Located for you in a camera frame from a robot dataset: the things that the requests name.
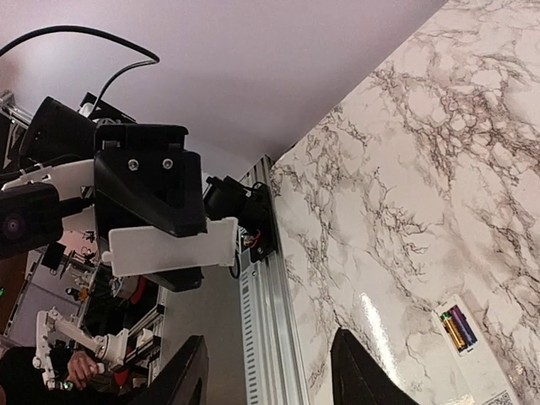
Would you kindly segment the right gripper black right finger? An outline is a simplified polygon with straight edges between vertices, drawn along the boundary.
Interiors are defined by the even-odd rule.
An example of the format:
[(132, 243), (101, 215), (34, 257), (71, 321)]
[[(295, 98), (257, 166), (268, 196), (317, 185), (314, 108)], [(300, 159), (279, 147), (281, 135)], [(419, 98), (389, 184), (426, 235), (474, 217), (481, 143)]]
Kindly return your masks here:
[(336, 331), (331, 348), (332, 395), (335, 404), (417, 404), (388, 377), (348, 330)]

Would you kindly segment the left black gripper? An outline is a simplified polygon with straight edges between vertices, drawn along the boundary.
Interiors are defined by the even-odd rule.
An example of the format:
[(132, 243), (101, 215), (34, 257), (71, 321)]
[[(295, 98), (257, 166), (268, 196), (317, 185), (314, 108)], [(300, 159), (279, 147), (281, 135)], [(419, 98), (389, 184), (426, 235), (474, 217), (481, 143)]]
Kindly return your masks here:
[(94, 133), (97, 233), (154, 226), (174, 237), (207, 231), (201, 157), (184, 151), (188, 129), (104, 124)]

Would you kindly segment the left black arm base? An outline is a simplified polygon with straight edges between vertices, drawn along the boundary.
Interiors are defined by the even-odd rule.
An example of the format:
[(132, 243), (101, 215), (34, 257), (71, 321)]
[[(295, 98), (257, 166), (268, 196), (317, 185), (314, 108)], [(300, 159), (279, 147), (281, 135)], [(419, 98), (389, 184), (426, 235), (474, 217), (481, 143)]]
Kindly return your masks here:
[(252, 262), (260, 262), (276, 250), (271, 193), (266, 184), (257, 181), (254, 186), (245, 186), (229, 176), (223, 180), (210, 176), (206, 183), (209, 185), (203, 198), (206, 215), (211, 220), (238, 219), (239, 227), (248, 236), (248, 241), (242, 244), (250, 251)]

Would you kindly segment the gold black battery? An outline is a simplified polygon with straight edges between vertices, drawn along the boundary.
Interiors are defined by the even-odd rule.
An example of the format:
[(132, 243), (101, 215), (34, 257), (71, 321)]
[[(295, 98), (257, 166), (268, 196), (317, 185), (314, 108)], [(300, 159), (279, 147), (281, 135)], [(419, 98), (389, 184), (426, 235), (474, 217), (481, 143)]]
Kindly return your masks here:
[(450, 339), (458, 352), (461, 352), (467, 347), (467, 343), (459, 331), (456, 323), (454, 322), (452, 316), (448, 312), (444, 312), (440, 316), (443, 327), (450, 336)]

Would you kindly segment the white remote control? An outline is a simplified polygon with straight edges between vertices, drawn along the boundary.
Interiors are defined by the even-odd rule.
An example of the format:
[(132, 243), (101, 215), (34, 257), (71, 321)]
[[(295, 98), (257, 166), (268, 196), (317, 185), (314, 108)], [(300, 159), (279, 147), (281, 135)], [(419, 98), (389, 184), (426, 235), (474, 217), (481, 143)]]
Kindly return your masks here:
[[(458, 352), (441, 322), (440, 316), (457, 305), (463, 312), (478, 341)], [(489, 346), (473, 314), (462, 297), (454, 294), (432, 310), (435, 326), (440, 329), (446, 344), (467, 383), (476, 404), (519, 404), (521, 401), (503, 371), (494, 350)]]

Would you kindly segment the background person hand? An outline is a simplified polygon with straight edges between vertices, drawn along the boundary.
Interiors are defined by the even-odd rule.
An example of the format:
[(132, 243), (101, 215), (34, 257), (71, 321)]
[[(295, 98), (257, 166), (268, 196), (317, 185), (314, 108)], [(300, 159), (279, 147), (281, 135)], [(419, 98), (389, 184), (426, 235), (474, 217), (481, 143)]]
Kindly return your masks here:
[(75, 352), (67, 363), (67, 380), (72, 382), (79, 390), (102, 373), (100, 365), (84, 351)]

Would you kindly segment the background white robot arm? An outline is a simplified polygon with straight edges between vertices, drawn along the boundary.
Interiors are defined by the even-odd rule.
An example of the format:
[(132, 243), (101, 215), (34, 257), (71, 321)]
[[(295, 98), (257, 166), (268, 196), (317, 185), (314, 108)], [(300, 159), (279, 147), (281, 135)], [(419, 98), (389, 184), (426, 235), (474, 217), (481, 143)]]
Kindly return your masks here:
[[(46, 389), (71, 391), (73, 385), (59, 377), (51, 360), (48, 335), (59, 332), (89, 349), (98, 359), (99, 372), (121, 371), (157, 347), (160, 338), (150, 330), (135, 349), (127, 352), (130, 331), (91, 337), (57, 310), (40, 311), (36, 318), (33, 366), (42, 371)], [(339, 328), (331, 348), (332, 397), (335, 404), (415, 404), (386, 375), (362, 344), (347, 329)], [(204, 337), (190, 336), (133, 404), (205, 404), (209, 356)]]

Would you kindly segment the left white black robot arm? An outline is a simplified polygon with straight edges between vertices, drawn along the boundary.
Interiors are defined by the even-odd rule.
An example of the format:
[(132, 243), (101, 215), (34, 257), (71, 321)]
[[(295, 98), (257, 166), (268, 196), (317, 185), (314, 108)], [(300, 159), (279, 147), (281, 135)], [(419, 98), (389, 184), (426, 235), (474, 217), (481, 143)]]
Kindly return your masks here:
[(88, 208), (101, 252), (116, 246), (114, 235), (154, 227), (173, 238), (207, 232), (201, 158), (185, 147), (186, 128), (123, 121), (112, 107), (82, 116), (46, 98), (22, 138), (19, 154), (34, 167), (76, 175), (77, 190), (91, 198), (63, 197), (58, 186), (24, 186), (1, 199), (1, 256), (8, 259), (58, 241), (65, 220)]

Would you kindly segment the white battery cover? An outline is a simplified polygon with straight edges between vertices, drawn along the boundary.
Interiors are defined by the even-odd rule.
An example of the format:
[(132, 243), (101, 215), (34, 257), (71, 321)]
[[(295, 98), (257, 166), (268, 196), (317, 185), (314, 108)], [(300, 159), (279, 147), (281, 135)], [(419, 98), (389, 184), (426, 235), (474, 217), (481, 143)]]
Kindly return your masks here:
[(177, 238), (153, 226), (113, 229), (101, 260), (114, 276), (130, 277), (191, 267), (231, 267), (235, 261), (238, 219), (207, 222), (208, 231)]

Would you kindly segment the blue battery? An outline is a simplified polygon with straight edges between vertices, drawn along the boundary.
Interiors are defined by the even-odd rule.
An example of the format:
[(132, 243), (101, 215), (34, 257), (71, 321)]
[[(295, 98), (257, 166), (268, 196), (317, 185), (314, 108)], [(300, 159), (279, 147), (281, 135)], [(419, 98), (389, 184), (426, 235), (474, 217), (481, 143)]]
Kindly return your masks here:
[(477, 337), (474, 334), (472, 328), (470, 327), (467, 318), (463, 314), (463, 312), (460, 310), (460, 308), (457, 305), (454, 305), (449, 309), (449, 313), (456, 323), (456, 326), (462, 335), (466, 345), (468, 347), (473, 346), (477, 341)]

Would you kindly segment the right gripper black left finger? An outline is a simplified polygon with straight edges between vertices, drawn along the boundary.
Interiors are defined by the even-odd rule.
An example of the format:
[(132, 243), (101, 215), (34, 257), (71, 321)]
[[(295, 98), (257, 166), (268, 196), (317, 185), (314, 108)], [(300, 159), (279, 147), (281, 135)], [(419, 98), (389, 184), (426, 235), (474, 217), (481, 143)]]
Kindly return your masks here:
[(206, 404), (209, 356), (202, 335), (191, 335), (145, 388), (120, 404)]

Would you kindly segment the front aluminium rail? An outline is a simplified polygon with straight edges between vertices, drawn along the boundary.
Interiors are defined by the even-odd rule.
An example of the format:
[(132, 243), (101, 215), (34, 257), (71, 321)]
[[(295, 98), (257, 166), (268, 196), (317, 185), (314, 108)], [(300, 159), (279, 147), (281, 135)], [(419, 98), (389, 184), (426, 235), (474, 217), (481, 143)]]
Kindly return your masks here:
[(240, 254), (240, 316), (248, 404), (310, 402), (283, 248), (270, 203), (277, 247), (259, 262)]

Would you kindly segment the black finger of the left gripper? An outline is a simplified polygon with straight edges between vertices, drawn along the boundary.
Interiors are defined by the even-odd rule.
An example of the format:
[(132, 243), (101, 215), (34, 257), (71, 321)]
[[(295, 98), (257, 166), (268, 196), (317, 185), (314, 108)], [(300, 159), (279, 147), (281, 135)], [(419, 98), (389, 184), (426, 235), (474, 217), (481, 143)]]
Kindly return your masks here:
[(144, 277), (171, 292), (185, 292), (201, 287), (203, 272), (200, 267), (191, 267), (147, 274)]

